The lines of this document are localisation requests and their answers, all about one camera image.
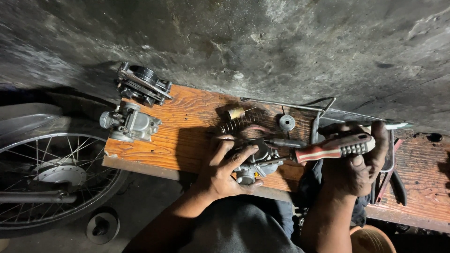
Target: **motorcycle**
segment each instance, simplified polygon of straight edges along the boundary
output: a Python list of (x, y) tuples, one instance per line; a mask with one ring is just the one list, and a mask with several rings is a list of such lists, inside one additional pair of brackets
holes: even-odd
[(104, 204), (129, 172), (103, 167), (109, 130), (48, 103), (0, 107), (0, 238), (53, 229)]

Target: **dark cloth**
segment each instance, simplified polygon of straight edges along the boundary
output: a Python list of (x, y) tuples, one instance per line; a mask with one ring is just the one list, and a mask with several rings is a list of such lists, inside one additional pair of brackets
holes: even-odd
[[(322, 165), (324, 164), (324, 161), (321, 159), (316, 162), (308, 163), (307, 169), (298, 185), (299, 199), (296, 203), (298, 203), (298, 206), (301, 208), (310, 208), (322, 188)], [(351, 221), (356, 225), (363, 227), (366, 224), (367, 214), (364, 208), (369, 202), (370, 194), (356, 199), (353, 213), (351, 214)]]
[(290, 240), (292, 206), (288, 202), (255, 196), (220, 199), (196, 219), (189, 252), (303, 253)]

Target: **clay pot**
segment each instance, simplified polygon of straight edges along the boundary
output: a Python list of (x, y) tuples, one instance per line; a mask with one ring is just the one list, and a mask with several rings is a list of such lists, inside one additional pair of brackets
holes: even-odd
[(371, 225), (350, 229), (350, 240), (354, 253), (396, 253), (389, 237)]

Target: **wheel rim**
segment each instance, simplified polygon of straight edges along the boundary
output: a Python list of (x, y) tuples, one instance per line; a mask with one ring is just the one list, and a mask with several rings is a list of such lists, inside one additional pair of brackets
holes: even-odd
[(106, 140), (49, 134), (0, 149), (0, 191), (67, 190), (74, 203), (0, 203), (0, 229), (38, 226), (88, 207), (116, 183), (120, 170), (101, 166)]

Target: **carburetor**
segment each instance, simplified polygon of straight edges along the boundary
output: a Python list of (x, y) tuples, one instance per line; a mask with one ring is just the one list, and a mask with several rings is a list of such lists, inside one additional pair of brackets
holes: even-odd
[(249, 185), (255, 182), (255, 176), (266, 177), (275, 172), (278, 166), (283, 165), (283, 161), (273, 161), (280, 158), (276, 149), (270, 148), (263, 138), (252, 140), (249, 145), (258, 145), (258, 152), (247, 158), (246, 162), (237, 167), (236, 182), (242, 185)]
[(158, 132), (160, 119), (140, 112), (140, 106), (126, 102), (120, 111), (117, 106), (114, 111), (103, 112), (100, 116), (100, 126), (112, 129), (111, 139), (134, 142), (134, 140), (152, 141), (151, 136)]

